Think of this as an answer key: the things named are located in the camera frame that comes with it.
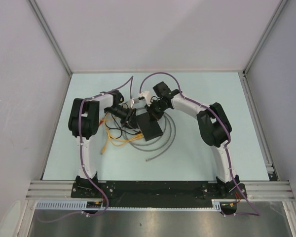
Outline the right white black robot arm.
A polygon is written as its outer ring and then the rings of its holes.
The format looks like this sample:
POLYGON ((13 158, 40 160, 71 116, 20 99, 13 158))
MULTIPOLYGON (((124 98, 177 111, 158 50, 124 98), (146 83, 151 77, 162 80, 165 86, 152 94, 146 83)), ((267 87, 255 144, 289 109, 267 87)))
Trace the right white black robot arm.
POLYGON ((171 90, 164 82, 155 85, 153 90, 156 99, 153 99, 149 91, 138 94, 139 99, 145 100, 145 109, 150 118, 159 120, 166 109, 178 110, 195 118, 201 138, 212 148, 214 154, 218 193, 223 198, 231 197, 240 181, 229 151, 232 127, 221 104, 202 104, 186 97, 179 89, 171 90))

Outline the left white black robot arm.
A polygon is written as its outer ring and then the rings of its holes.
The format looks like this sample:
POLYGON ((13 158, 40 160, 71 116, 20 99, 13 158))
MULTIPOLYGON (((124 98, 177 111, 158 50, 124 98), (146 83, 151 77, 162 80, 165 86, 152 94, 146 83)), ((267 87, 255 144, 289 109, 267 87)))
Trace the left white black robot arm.
POLYGON ((90 158, 90 139, 96 135, 100 125, 100 112, 110 113, 121 120, 121 125, 137 129, 136 109, 123 105, 123 95, 119 90, 104 92, 90 98, 75 98, 68 128, 79 145, 80 168, 75 179, 76 191, 82 191, 92 198, 98 194, 97 167, 90 158))

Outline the black network switch box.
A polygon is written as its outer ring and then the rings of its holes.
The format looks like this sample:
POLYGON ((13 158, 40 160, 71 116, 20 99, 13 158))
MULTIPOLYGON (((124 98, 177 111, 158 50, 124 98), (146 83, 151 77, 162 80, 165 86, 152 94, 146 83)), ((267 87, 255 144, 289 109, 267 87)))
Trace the black network switch box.
POLYGON ((136 119, 146 142, 163 135, 159 123, 156 120, 150 120, 148 113, 137 115, 136 119))

